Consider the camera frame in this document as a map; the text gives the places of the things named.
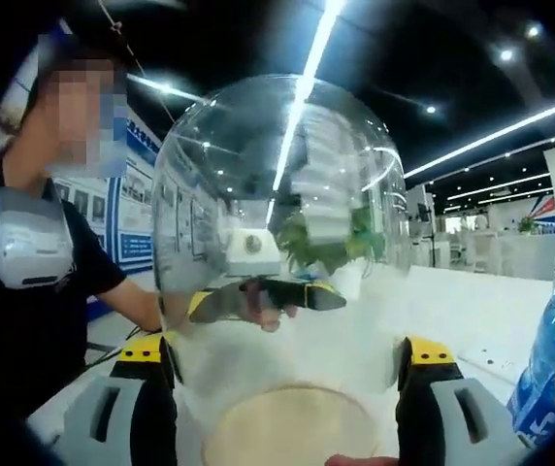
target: blue bottle label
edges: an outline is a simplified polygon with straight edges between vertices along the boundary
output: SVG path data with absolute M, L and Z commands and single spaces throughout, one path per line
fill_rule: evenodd
M 555 427 L 555 296 L 551 298 L 532 346 L 530 363 L 507 405 L 515 431 L 536 445 Z

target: circular base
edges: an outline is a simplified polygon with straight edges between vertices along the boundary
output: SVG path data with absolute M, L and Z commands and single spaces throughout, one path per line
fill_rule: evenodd
M 323 465 L 332 455 L 371 456 L 375 423 L 355 400 L 326 388 L 290 385 L 255 395 L 223 414 L 205 439 L 205 466 Z

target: transparent acrylic dome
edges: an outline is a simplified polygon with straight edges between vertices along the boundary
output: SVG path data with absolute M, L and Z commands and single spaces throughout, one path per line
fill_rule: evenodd
M 394 342 L 378 316 L 408 271 L 403 167 L 366 106 L 329 83 L 304 86 L 261 76 L 225 87 L 187 109 L 158 155 L 162 320 L 209 464 L 228 456 L 215 445 L 241 440 L 225 419 L 254 413 L 242 405 L 254 400 L 277 413 L 297 396 L 326 403 L 307 422 L 342 425 L 345 452 L 378 442 L 371 429 L 369 440 L 349 435 L 374 424 L 354 413 L 378 407 L 393 382 Z M 285 389 L 295 398 L 278 396 Z

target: white device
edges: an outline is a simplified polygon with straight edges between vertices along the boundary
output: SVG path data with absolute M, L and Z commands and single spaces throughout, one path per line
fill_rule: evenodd
M 7 288 L 55 284 L 73 266 L 62 203 L 52 186 L 49 191 L 49 199 L 35 199 L 0 187 L 0 280 Z
M 279 275 L 281 265 L 274 235 L 266 228 L 233 228 L 226 249 L 228 277 Z

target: black t-shirt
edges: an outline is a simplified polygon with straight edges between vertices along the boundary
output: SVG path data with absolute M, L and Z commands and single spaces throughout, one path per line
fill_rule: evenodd
M 0 157 L 0 185 L 3 185 Z M 84 366 L 86 300 L 125 276 L 73 204 L 63 202 L 74 265 L 51 286 L 8 289 L 0 281 L 0 391 L 7 409 L 27 417 Z

